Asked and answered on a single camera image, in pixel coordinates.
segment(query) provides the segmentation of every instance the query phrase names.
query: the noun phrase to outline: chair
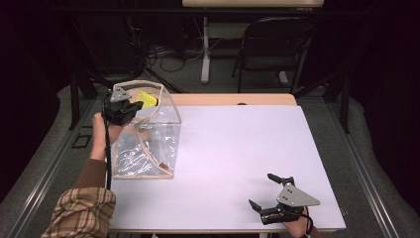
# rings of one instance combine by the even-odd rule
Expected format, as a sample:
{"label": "chair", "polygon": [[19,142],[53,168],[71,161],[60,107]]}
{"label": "chair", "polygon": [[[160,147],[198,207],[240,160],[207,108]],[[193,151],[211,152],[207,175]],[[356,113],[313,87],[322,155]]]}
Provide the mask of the chair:
{"label": "chair", "polygon": [[232,76],[239,68],[238,93],[243,71],[294,71],[290,93],[298,84],[300,71],[315,31],[314,23],[303,18],[263,18],[245,30]]}

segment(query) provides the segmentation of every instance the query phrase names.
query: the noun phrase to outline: metal bracket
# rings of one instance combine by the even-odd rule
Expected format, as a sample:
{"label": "metal bracket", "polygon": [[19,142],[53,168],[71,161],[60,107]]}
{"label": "metal bracket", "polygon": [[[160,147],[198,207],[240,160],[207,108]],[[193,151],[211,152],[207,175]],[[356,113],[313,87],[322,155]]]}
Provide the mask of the metal bracket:
{"label": "metal bracket", "polygon": [[277,202],[295,206],[319,205],[321,202],[288,182],[277,197]]}
{"label": "metal bracket", "polygon": [[128,93],[126,90],[124,90],[120,86],[114,86],[114,89],[112,90],[111,98],[109,99],[110,102],[118,102],[123,100],[129,100],[132,98],[132,95]]}

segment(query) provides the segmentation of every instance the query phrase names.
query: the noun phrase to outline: plaid shirt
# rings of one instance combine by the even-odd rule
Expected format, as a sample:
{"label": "plaid shirt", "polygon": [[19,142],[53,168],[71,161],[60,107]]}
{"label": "plaid shirt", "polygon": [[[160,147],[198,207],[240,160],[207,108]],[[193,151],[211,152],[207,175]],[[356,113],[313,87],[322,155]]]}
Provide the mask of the plaid shirt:
{"label": "plaid shirt", "polygon": [[116,203],[115,194],[103,187],[74,188],[59,198],[47,237],[106,237]]}

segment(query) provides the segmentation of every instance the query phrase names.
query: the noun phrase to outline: gray floor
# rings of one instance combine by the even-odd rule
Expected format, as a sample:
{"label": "gray floor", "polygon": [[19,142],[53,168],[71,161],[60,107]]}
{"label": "gray floor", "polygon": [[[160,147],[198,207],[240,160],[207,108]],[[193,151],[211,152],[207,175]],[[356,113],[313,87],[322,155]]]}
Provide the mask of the gray floor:
{"label": "gray floor", "polygon": [[[211,62],[210,82],[200,82],[201,60],[188,60],[177,72],[165,72],[158,60],[153,69],[179,88],[188,92],[236,92],[237,79],[231,77],[235,60],[214,51]],[[164,68],[178,68],[181,61],[164,59]],[[103,94],[106,89],[96,85]],[[244,78],[244,92],[286,92],[277,86],[272,73],[256,73]],[[351,134],[343,133],[337,124],[337,105],[325,104],[321,99],[323,88],[299,98],[308,120],[314,141],[339,205],[345,212],[347,229],[324,237],[416,237],[420,234],[417,214],[404,202],[389,178],[380,169],[368,135],[363,109],[356,101],[350,104]],[[69,88],[59,94],[60,111],[55,123],[45,137],[26,170],[0,205],[0,237],[39,237],[49,224],[51,212],[59,195],[71,187],[88,156],[90,145],[85,149],[71,149],[78,133],[89,135],[90,117],[99,111],[98,101],[86,101],[81,123],[72,132],[70,125]],[[362,161],[355,163],[355,158]],[[365,186],[361,181],[369,181]],[[384,210],[377,211],[378,206]]]}

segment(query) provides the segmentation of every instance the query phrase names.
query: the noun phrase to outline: white tabletop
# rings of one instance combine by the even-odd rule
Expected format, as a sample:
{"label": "white tabletop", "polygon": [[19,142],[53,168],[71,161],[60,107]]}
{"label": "white tabletop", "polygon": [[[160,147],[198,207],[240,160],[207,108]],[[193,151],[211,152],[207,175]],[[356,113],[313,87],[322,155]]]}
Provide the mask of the white tabletop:
{"label": "white tabletop", "polygon": [[182,0],[184,7],[322,7],[324,0]]}
{"label": "white tabletop", "polygon": [[294,177],[321,201],[310,207],[319,230],[346,227],[299,106],[179,106],[182,125],[171,179],[113,179],[117,206],[111,232],[258,233],[248,199],[269,208]]}

